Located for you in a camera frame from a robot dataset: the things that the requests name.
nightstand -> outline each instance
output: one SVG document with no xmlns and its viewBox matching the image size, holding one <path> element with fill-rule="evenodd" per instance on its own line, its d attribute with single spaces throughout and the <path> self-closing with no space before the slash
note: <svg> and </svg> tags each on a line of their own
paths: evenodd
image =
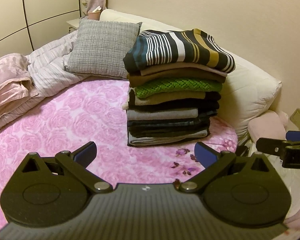
<svg viewBox="0 0 300 240">
<path fill-rule="evenodd" d="M 75 29 L 75 30 L 77 30 L 79 28 L 79 21 L 80 21 L 80 18 L 67 21 L 67 24 L 70 26 L 69 27 L 69 33 L 71 32 L 72 28 Z"/>
</svg>

dark folded pants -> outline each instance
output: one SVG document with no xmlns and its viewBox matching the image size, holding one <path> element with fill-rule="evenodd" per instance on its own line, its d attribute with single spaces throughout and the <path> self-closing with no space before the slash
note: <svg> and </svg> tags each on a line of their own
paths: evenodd
<svg viewBox="0 0 300 240">
<path fill-rule="evenodd" d="M 170 120 L 138 120 L 127 121 L 127 126 L 132 129 L 148 129 L 148 128 L 169 128 L 169 127 L 185 127 L 194 126 L 200 123 L 209 121 L 209 118 L 217 115 L 217 111 L 201 112 L 199 111 L 198 117 L 187 119 L 170 119 Z"/>
<path fill-rule="evenodd" d="M 135 127 L 128 127 L 130 134 L 136 138 L 142 137 L 177 137 L 187 134 L 196 133 L 210 127 L 210 120 L 201 122 L 197 125 L 182 126 L 182 127 L 168 127 L 156 129 L 141 129 Z"/>
</svg>

pink blanket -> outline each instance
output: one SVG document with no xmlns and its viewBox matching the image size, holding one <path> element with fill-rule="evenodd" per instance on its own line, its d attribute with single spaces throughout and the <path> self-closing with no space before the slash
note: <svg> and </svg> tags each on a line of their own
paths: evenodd
<svg viewBox="0 0 300 240">
<path fill-rule="evenodd" d="M 15 120 L 0 132 L 0 194 L 24 156 L 32 151 L 54 156 L 89 141 L 98 147 L 88 170 L 111 183 L 170 183 L 185 181 L 204 168 L 193 158 L 195 142 L 133 148 L 127 146 L 127 81 L 87 79 Z M 217 151 L 235 151 L 237 136 L 218 117 L 211 135 L 201 141 Z M 0 228 L 6 220 L 0 208 Z"/>
</svg>

wardrobe door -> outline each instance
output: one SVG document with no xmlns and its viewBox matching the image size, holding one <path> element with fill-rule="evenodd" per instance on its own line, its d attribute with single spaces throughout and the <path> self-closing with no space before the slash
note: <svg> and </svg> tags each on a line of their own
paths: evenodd
<svg viewBox="0 0 300 240">
<path fill-rule="evenodd" d="M 69 33 L 66 21 L 80 17 L 79 11 L 62 14 L 29 26 L 29 32 L 34 49 L 59 39 Z"/>
<path fill-rule="evenodd" d="M 26 28 L 22 0 L 0 0 L 0 40 Z"/>
<path fill-rule="evenodd" d="M 32 52 L 22 0 L 0 0 L 0 57 Z"/>
<path fill-rule="evenodd" d="M 27 29 L 22 29 L 0 41 L 0 57 L 10 53 L 29 55 L 32 52 Z"/>
<path fill-rule="evenodd" d="M 80 17 L 79 0 L 24 0 L 34 49 L 68 33 L 66 21 Z"/>
</svg>

stack of folded clothes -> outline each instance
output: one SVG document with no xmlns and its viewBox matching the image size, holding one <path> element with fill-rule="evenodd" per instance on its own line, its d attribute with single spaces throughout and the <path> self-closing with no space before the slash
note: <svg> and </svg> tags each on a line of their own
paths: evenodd
<svg viewBox="0 0 300 240">
<path fill-rule="evenodd" d="M 140 33 L 123 59 L 130 81 L 128 146 L 203 138 L 217 115 L 222 83 L 235 69 L 233 57 L 207 33 Z"/>
</svg>

